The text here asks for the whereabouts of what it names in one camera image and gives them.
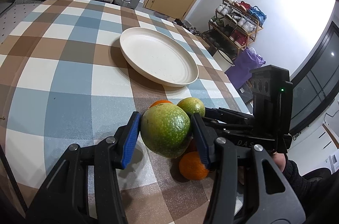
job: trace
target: wooden shelf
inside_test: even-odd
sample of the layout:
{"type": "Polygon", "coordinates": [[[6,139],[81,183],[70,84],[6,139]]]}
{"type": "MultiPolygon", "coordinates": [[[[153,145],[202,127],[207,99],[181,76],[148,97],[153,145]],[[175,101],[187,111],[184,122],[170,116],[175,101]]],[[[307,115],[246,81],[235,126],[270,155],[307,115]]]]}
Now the wooden shelf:
{"type": "Polygon", "coordinates": [[[264,29],[264,27],[259,25],[259,20],[257,20],[254,16],[250,15],[249,13],[245,12],[244,10],[242,10],[241,8],[238,8],[236,6],[234,6],[233,4],[228,3],[225,0],[222,0],[222,3],[224,5],[230,6],[232,9],[236,10],[237,12],[241,13],[242,15],[244,15],[245,17],[249,17],[254,23],[258,24],[258,31],[264,29]]]}
{"type": "Polygon", "coordinates": [[[241,27],[238,26],[236,23],[234,23],[233,20],[229,19],[227,16],[225,16],[225,15],[219,13],[218,11],[216,11],[216,17],[218,17],[218,16],[217,16],[218,14],[221,15],[221,16],[222,16],[223,18],[225,18],[226,20],[230,21],[231,24],[232,24],[233,26],[235,26],[235,28],[236,28],[240,33],[244,34],[245,36],[252,36],[252,35],[255,33],[255,31],[253,31],[253,32],[251,32],[251,33],[247,33],[243,28],[241,28],[241,27]]]}
{"type": "MultiPolygon", "coordinates": [[[[210,41],[208,40],[208,38],[205,36],[205,34],[204,33],[202,33],[202,39],[205,41],[205,42],[207,42],[207,43],[210,43],[210,41]]],[[[235,56],[234,56],[234,54],[233,53],[229,53],[229,52],[227,52],[227,51],[225,51],[225,49],[224,49],[224,51],[223,52],[225,52],[225,54],[231,59],[231,60],[235,60],[236,58],[237,58],[237,55],[235,54],[235,56]]]]}
{"type": "Polygon", "coordinates": [[[238,42],[232,41],[227,35],[225,35],[219,28],[216,26],[213,22],[208,22],[214,29],[216,29],[219,34],[221,34],[226,40],[228,40],[230,43],[232,43],[236,48],[241,48],[241,45],[238,42]]]}

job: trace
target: human hand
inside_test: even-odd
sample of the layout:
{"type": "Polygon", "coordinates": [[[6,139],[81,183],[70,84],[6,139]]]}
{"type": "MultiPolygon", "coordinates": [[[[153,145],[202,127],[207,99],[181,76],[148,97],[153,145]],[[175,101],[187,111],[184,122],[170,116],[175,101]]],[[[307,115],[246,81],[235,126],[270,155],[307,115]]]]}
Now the human hand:
{"type": "Polygon", "coordinates": [[[286,166],[286,158],[285,155],[282,153],[274,152],[272,154],[273,161],[277,164],[278,168],[281,170],[281,172],[284,171],[286,166]]]}

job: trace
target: cable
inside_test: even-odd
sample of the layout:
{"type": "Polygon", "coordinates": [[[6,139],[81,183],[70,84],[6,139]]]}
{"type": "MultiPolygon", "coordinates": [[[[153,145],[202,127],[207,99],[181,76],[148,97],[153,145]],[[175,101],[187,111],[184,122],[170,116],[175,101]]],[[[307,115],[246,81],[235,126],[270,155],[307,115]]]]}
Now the cable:
{"type": "Polygon", "coordinates": [[[330,114],[328,114],[327,112],[325,113],[325,116],[324,116],[324,121],[325,121],[325,117],[326,115],[330,116],[331,118],[334,117],[335,114],[337,114],[339,112],[339,109],[333,114],[333,116],[331,116],[330,114]]]}

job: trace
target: plaid tablecloth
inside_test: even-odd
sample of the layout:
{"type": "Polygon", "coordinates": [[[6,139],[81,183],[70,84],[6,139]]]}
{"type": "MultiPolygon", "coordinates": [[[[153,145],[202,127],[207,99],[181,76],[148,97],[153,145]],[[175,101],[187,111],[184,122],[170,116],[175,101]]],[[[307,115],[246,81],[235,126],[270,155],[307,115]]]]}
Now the plaid tablecloth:
{"type": "MultiPolygon", "coordinates": [[[[47,0],[0,46],[0,144],[28,204],[72,143],[98,143],[159,99],[186,97],[206,107],[248,112],[237,91],[198,39],[148,14],[92,0],[47,0]],[[199,67],[183,88],[139,75],[121,54],[118,38],[131,27],[157,30],[180,43],[199,67]]],[[[139,138],[132,162],[118,171],[129,223],[201,223],[212,177],[176,178],[176,160],[147,150],[139,138]]],[[[18,205],[0,168],[0,187],[18,205]]],[[[94,208],[93,181],[89,201],[94,208]]]]}

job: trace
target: pomelo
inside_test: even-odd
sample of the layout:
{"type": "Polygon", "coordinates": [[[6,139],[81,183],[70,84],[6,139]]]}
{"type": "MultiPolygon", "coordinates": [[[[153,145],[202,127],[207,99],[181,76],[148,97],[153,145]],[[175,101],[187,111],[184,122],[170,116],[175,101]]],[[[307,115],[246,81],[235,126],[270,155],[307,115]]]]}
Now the pomelo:
{"type": "Polygon", "coordinates": [[[177,106],[182,108],[186,113],[199,113],[200,116],[205,116],[205,106],[204,103],[198,98],[189,97],[186,99],[182,99],[177,106]]]}
{"type": "Polygon", "coordinates": [[[177,158],[190,142],[190,119],[175,104],[153,106],[141,119],[140,134],[145,145],[153,152],[167,158],[177,158]]]}

